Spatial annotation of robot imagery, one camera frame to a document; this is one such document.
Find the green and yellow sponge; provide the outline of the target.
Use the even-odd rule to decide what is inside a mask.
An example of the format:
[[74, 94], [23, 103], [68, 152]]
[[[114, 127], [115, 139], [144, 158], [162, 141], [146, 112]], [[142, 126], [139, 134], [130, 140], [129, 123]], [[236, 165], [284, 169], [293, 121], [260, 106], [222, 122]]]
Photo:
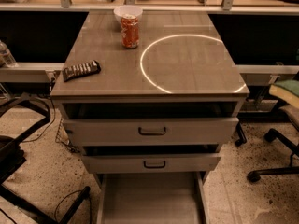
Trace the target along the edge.
[[284, 100], [295, 108], [299, 108], [299, 81], [279, 81], [270, 86], [269, 93]]

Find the grey drawer cabinet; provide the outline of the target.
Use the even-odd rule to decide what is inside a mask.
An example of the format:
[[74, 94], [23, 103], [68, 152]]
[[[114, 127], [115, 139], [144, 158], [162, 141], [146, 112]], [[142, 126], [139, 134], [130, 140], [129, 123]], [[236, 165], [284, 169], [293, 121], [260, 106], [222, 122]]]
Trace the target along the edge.
[[[139, 37], [127, 49], [111, 12], [88, 16], [67, 61], [98, 61], [101, 72], [56, 83], [51, 96], [64, 120], [237, 118], [249, 91], [205, 12], [146, 11]], [[75, 146], [82, 158], [220, 155], [223, 144]]]

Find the open bottom drawer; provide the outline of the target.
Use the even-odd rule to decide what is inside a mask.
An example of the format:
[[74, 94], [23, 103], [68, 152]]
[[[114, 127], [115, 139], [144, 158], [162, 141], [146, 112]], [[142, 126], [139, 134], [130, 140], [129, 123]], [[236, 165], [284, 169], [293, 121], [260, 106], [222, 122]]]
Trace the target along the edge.
[[198, 172], [103, 177], [96, 224], [209, 224]]

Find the black snack bar packet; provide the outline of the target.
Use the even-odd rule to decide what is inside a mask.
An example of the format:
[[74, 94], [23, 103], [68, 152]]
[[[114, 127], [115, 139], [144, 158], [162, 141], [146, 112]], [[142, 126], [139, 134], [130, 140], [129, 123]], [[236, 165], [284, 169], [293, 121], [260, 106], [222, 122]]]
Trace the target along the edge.
[[101, 66], [98, 61], [90, 61], [88, 63], [80, 63], [66, 67], [63, 70], [64, 82], [80, 77], [87, 77], [101, 72]]

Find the orange soda can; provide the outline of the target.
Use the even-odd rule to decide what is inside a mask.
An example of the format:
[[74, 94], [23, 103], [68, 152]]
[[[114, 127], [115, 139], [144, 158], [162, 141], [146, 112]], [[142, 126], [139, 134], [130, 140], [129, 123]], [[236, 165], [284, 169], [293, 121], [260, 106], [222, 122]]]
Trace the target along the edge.
[[122, 44], [128, 49], [134, 49], [139, 44], [139, 20], [133, 14], [121, 17]]

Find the white bowl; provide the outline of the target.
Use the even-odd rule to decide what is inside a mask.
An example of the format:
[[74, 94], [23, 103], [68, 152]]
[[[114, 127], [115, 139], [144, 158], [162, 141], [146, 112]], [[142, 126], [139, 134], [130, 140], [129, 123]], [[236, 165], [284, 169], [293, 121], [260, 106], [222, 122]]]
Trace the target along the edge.
[[114, 10], [114, 15], [117, 20], [117, 22], [121, 22], [121, 18], [125, 14], [134, 15], [138, 18], [139, 21], [141, 21], [143, 9], [138, 6], [133, 5], [122, 5], [119, 7], [116, 7]]

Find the office chair right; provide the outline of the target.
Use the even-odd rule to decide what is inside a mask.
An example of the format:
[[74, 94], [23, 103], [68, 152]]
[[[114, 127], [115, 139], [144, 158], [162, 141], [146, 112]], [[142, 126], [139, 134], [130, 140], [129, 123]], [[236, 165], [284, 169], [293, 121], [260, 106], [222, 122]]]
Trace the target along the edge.
[[272, 176], [274, 180], [297, 182], [299, 166], [293, 165], [293, 158], [299, 157], [298, 137], [290, 139], [284, 135], [284, 132], [298, 134], [298, 109], [291, 105], [283, 105], [271, 116], [258, 118], [250, 125], [247, 137], [251, 136], [260, 141], [254, 146], [254, 154], [258, 158], [264, 158], [263, 163], [276, 161], [284, 166], [251, 170], [246, 175], [247, 181], [254, 184], [260, 179], [268, 180], [269, 176]]

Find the black office chair left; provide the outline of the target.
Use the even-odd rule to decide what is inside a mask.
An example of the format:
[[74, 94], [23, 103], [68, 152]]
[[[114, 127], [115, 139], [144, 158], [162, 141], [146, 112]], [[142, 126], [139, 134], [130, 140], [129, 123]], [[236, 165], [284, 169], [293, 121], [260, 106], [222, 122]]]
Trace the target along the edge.
[[76, 200], [71, 204], [62, 219], [58, 221], [50, 218], [37, 207], [19, 197], [3, 185], [3, 183], [26, 162], [24, 151], [21, 149], [20, 143], [39, 128], [50, 122], [50, 108], [48, 104], [43, 100], [32, 97], [28, 93], [24, 93], [19, 98], [11, 98], [0, 104], [0, 117], [15, 106], [33, 110], [42, 115], [43, 119], [33, 124], [16, 138], [5, 135], [0, 136], [0, 196], [20, 208], [38, 224], [68, 224], [82, 202], [90, 199], [91, 188], [89, 186], [86, 186], [83, 190], [77, 191], [78, 196]]

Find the clear plastic water bottle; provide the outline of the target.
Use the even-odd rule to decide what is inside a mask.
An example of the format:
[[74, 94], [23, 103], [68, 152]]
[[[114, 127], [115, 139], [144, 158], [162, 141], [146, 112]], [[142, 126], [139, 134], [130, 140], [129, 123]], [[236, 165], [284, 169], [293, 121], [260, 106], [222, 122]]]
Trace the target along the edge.
[[11, 54], [8, 46], [0, 40], [0, 67], [16, 67], [17, 62]]

